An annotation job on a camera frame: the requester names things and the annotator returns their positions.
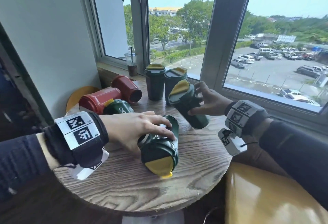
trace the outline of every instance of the red cup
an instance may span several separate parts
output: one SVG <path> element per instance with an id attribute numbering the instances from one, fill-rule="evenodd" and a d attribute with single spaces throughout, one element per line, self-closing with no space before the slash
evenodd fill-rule
<path id="1" fill-rule="evenodd" d="M 125 75 L 115 77 L 112 87 L 118 88 L 122 93 L 122 100 L 128 103 L 136 103 L 142 97 L 142 91 Z"/>
<path id="2" fill-rule="evenodd" d="M 110 99 L 121 99 L 121 91 L 117 88 L 105 88 L 93 94 L 82 96 L 79 100 L 79 106 L 89 109 L 96 114 L 103 114 L 105 103 Z"/>

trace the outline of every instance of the wrist-mounted device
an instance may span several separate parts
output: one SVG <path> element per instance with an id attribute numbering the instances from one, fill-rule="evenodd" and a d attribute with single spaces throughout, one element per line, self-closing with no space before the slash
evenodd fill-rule
<path id="1" fill-rule="evenodd" d="M 247 150 L 247 144 L 241 139 L 243 135 L 252 135 L 254 129 L 269 118 L 266 110 L 248 100 L 232 102 L 225 110 L 225 125 L 230 130 L 221 129 L 218 137 L 228 153 L 235 156 Z"/>
<path id="2" fill-rule="evenodd" d="M 84 111 L 55 119 L 55 125 L 46 127 L 44 134 L 50 154 L 60 165 L 83 168 L 98 167 L 109 140 L 99 116 Z"/>

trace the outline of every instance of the dark floor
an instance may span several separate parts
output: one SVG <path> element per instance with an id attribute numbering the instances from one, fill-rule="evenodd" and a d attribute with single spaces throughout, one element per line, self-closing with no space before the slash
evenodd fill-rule
<path id="1" fill-rule="evenodd" d="M 186 224 L 224 223 L 224 178 L 202 199 L 185 209 Z M 118 224 L 121 216 L 93 209 L 72 196 L 53 173 L 31 181 L 6 204 L 0 205 L 0 224 Z"/>

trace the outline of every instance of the yellow roof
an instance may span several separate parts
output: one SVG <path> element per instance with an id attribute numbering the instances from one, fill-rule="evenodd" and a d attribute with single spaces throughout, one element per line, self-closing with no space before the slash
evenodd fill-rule
<path id="1" fill-rule="evenodd" d="M 182 7 L 169 7 L 169 6 L 167 6 L 167 7 L 150 7 L 149 10 L 150 11 L 155 11 L 155 10 L 157 10 L 157 11 L 168 11 L 168 10 L 178 11 L 180 8 L 182 8 Z"/>

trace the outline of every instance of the yellow seat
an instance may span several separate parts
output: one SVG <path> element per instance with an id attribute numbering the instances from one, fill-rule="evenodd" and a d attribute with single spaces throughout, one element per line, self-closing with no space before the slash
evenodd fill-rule
<path id="1" fill-rule="evenodd" d="M 296 181 L 232 163 L 225 219 L 228 224 L 323 224 L 328 212 Z"/>

